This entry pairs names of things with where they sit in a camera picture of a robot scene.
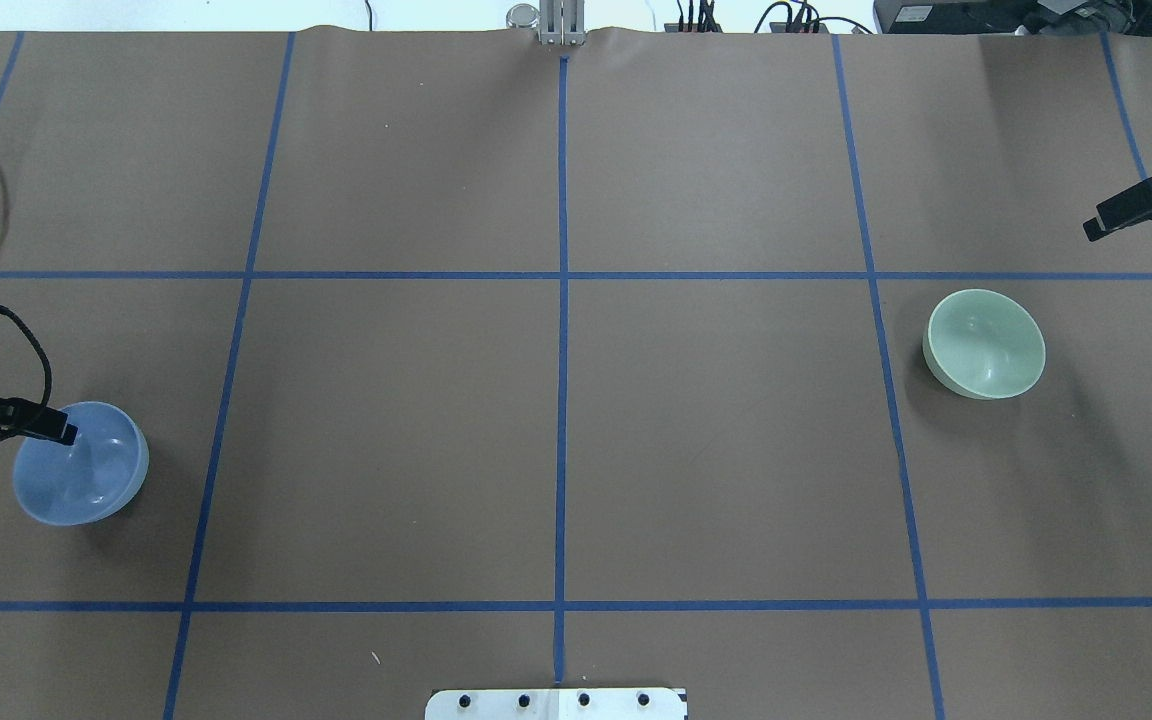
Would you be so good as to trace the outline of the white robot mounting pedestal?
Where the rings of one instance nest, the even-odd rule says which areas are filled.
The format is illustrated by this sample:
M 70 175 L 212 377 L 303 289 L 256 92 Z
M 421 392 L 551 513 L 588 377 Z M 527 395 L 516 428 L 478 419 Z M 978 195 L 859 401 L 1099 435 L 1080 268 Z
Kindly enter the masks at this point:
M 447 689 L 426 702 L 425 719 L 687 719 L 684 689 Z

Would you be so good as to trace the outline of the green bowl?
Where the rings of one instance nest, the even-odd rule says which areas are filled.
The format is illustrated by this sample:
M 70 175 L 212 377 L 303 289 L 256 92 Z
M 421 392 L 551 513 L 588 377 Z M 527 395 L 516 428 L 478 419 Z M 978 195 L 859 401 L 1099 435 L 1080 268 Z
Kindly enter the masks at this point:
M 969 288 L 937 302 L 922 336 L 925 365 L 958 396 L 1018 397 L 1041 381 L 1047 348 L 1043 331 L 1005 293 Z

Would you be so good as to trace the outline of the aluminium frame post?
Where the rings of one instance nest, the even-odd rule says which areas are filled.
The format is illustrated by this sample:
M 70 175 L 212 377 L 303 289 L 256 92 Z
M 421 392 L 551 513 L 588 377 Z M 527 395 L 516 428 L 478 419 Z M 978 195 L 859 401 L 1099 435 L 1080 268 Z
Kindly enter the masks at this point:
M 538 8 L 538 41 L 545 46 L 575 47 L 586 41 L 584 0 L 541 0 Z

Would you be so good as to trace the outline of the blue bowl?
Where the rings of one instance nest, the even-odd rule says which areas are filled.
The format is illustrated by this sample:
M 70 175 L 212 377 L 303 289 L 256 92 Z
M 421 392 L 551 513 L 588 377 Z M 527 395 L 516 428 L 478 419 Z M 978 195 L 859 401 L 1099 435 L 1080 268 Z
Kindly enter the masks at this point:
M 71 445 L 24 439 L 12 471 L 15 500 L 51 526 L 109 518 L 132 501 L 147 477 L 147 439 L 120 407 L 83 401 L 61 409 L 76 429 Z

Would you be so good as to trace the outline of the black laptop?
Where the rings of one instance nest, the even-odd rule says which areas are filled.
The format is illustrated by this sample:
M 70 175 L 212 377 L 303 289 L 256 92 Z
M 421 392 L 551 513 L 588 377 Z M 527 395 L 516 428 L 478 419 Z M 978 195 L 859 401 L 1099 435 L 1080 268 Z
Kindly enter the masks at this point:
M 1152 37 L 1152 1 L 874 1 L 882 35 Z

